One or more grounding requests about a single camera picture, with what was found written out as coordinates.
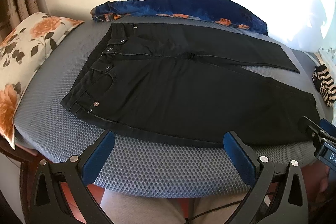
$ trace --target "black and beige striped fabric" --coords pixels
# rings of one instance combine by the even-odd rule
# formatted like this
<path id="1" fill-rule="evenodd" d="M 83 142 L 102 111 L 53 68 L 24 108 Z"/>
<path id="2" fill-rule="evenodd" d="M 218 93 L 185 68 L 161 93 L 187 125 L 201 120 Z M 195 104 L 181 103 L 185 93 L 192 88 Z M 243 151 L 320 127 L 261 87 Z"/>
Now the black and beige striped fabric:
<path id="1" fill-rule="evenodd" d="M 327 106 L 332 106 L 336 101 L 336 86 L 325 64 L 315 67 L 312 79 L 323 101 Z"/>

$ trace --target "blue fabric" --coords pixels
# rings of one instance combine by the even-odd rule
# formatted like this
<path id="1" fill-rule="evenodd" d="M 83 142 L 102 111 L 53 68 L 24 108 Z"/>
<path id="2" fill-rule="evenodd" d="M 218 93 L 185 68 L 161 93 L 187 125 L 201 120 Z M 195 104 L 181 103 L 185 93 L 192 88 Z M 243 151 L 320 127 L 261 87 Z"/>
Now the blue fabric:
<path id="1" fill-rule="evenodd" d="M 320 128 L 327 132 L 330 136 L 336 138 L 336 127 L 326 119 L 320 121 Z"/>
<path id="2" fill-rule="evenodd" d="M 111 154 L 114 144 L 114 134 L 112 131 L 109 131 L 83 165 L 82 182 L 85 186 L 95 182 L 100 170 L 103 168 L 107 158 Z"/>
<path id="3" fill-rule="evenodd" d="M 243 182 L 253 186 L 256 182 L 254 165 L 229 132 L 225 133 L 223 137 L 223 145 L 225 152 L 230 157 Z"/>
<path id="4" fill-rule="evenodd" d="M 231 0 L 126 0 L 101 4 L 91 11 L 95 21 L 123 16 L 169 16 L 216 22 L 268 35 L 259 17 Z"/>

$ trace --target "blue clamp pad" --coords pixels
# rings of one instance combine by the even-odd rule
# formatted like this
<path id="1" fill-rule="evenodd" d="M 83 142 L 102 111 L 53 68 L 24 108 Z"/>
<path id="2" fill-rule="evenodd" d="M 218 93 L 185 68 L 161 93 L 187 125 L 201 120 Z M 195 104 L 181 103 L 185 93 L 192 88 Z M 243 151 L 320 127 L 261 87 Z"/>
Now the blue clamp pad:
<path id="1" fill-rule="evenodd" d="M 336 138 L 336 127 L 326 119 L 320 121 L 320 128 L 327 132 L 330 136 Z"/>
<path id="2" fill-rule="evenodd" d="M 257 177 L 256 168 L 230 132 L 225 133 L 223 145 L 243 182 L 253 186 Z"/>
<path id="3" fill-rule="evenodd" d="M 94 183 L 107 158 L 114 148 L 115 138 L 112 131 L 98 144 L 82 168 L 82 181 L 85 186 Z"/>

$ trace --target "metal screw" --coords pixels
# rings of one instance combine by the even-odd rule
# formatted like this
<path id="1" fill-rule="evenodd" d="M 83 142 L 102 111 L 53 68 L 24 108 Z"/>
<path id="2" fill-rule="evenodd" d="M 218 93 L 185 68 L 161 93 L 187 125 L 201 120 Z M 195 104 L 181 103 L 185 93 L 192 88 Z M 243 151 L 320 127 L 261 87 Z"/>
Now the metal screw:
<path id="1" fill-rule="evenodd" d="M 46 163 L 47 163 L 47 160 L 44 160 L 44 159 L 43 159 L 43 160 L 40 160 L 40 165 L 41 165 L 41 166 L 45 165 Z"/>
<path id="2" fill-rule="evenodd" d="M 296 160 L 292 160 L 291 164 L 294 165 L 294 166 L 298 166 L 299 165 L 299 163 Z"/>
<path id="3" fill-rule="evenodd" d="M 260 160 L 265 163 L 268 162 L 268 158 L 266 156 L 261 156 Z"/>
<path id="4" fill-rule="evenodd" d="M 73 156 L 70 157 L 70 161 L 71 161 L 71 162 L 76 162 L 78 159 L 79 159 L 79 158 L 78 158 L 77 155 L 73 155 Z"/>

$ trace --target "ironing board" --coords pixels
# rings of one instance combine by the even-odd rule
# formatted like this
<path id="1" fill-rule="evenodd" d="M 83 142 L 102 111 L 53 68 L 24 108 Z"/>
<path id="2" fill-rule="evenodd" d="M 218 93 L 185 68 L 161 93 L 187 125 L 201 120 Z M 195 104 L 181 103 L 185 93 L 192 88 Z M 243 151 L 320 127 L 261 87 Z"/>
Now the ironing board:
<path id="1" fill-rule="evenodd" d="M 280 44 L 270 37 L 248 30 L 190 19 L 129 16 L 117 22 L 206 26 Z M 39 150 L 53 162 L 60 162 L 71 155 L 81 154 L 103 132 L 103 129 L 67 112 L 60 101 L 69 92 L 89 54 L 109 26 L 108 22 L 85 22 L 73 30 L 44 62 L 29 84 L 16 112 L 14 125 L 18 131 L 17 143 Z M 290 48 L 285 45 L 281 47 L 300 70 L 300 74 L 270 67 L 244 68 L 312 93 L 320 118 L 331 120 L 332 109 L 324 104 L 315 90 L 311 80 L 312 71 L 306 72 L 300 64 L 309 62 L 309 57 L 300 56 L 304 61 L 299 62 Z M 273 162 L 288 163 L 296 159 L 301 166 L 314 160 L 315 150 L 310 142 L 253 149 L 258 155 L 266 155 Z M 171 146 L 123 137 L 117 133 L 115 148 L 95 184 L 121 193 L 165 198 L 196 198 L 211 194 L 241 193 L 248 189 L 223 149 Z"/>

